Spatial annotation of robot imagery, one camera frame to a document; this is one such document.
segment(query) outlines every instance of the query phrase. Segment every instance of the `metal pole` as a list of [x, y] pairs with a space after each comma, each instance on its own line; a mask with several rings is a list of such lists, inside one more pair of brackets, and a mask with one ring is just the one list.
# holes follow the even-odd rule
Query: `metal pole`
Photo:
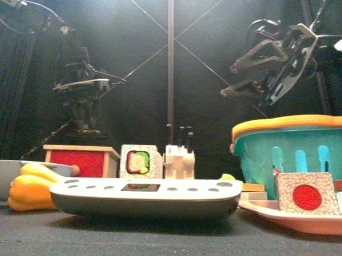
[[167, 123], [171, 125], [171, 141], [173, 141], [173, 64], [175, 64], [175, 2], [168, 0], [168, 94], [167, 94]]
[[[311, 27], [311, 23], [314, 21], [311, 12], [310, 12], [310, 3], [308, 0], [300, 0], [302, 11], [303, 11], [303, 18], [304, 18], [304, 25]], [[316, 86], [319, 91], [319, 98], [320, 98], [320, 105], [322, 105], [322, 112], [326, 115], [331, 114], [331, 108], [328, 103], [328, 95], [326, 90], [326, 83], [324, 83], [324, 75], [323, 72], [315, 72], [315, 80]]]

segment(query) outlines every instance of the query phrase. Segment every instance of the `teal laundry basket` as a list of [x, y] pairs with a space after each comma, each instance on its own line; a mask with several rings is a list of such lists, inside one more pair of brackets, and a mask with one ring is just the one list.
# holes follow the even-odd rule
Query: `teal laundry basket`
[[232, 129], [231, 153], [246, 182], [276, 199], [275, 172], [330, 172], [342, 179], [342, 117], [296, 115], [244, 122]]

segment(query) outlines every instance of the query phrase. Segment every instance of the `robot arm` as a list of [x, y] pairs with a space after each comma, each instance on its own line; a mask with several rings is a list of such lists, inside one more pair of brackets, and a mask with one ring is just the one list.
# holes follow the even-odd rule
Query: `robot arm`
[[80, 47], [75, 29], [51, 9], [38, 3], [20, 0], [0, 0], [0, 11], [2, 8], [6, 8], [13, 22], [20, 27], [20, 31], [14, 32], [44, 33], [61, 40], [63, 79], [53, 87], [53, 91], [71, 110], [71, 118], [76, 125], [72, 136], [101, 138], [104, 135], [95, 130], [101, 97], [99, 94], [104, 89], [109, 90], [109, 79], [117, 79], [116, 84], [125, 84], [127, 81], [107, 72], [96, 71], [89, 65], [87, 49]]
[[295, 85], [310, 59], [316, 35], [303, 24], [290, 26], [284, 35], [264, 39], [256, 43], [248, 53], [231, 65], [232, 73], [263, 68], [262, 80], [252, 78], [220, 91], [227, 96], [259, 96], [260, 105], [272, 105]]

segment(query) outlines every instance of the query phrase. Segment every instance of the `black backdrop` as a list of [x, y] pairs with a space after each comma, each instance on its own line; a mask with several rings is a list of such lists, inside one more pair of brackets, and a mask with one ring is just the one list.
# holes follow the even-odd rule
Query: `black backdrop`
[[[320, 1], [308, 1], [312, 13]], [[42, 2], [76, 29], [96, 69], [123, 77], [101, 98], [97, 128], [105, 139], [80, 140], [55, 135], [49, 144], [111, 146], [167, 143], [167, 0], [45, 0]], [[340, 33], [340, 2], [331, 1], [322, 17], [322, 33]], [[219, 91], [244, 78], [228, 66], [246, 53], [246, 33], [256, 19], [303, 22], [298, 0], [175, 0], [175, 101], [173, 125], [191, 125], [195, 132], [196, 177], [217, 178], [232, 173], [242, 178], [239, 159], [228, 152], [231, 128], [240, 122], [291, 114], [322, 113], [315, 79], [300, 80], [263, 113], [250, 98], [223, 98]], [[28, 70], [18, 118], [6, 158], [18, 159], [69, 120], [52, 91], [59, 42], [37, 35]], [[334, 84], [339, 69], [331, 71]], [[338, 97], [332, 112], [339, 114]], [[42, 160], [44, 150], [28, 159]]]

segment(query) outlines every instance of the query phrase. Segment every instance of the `red box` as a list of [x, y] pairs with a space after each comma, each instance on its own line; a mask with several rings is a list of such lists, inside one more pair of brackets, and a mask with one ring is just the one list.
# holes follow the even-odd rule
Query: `red box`
[[76, 165], [79, 177], [117, 177], [120, 156], [112, 147], [44, 145], [45, 162]]

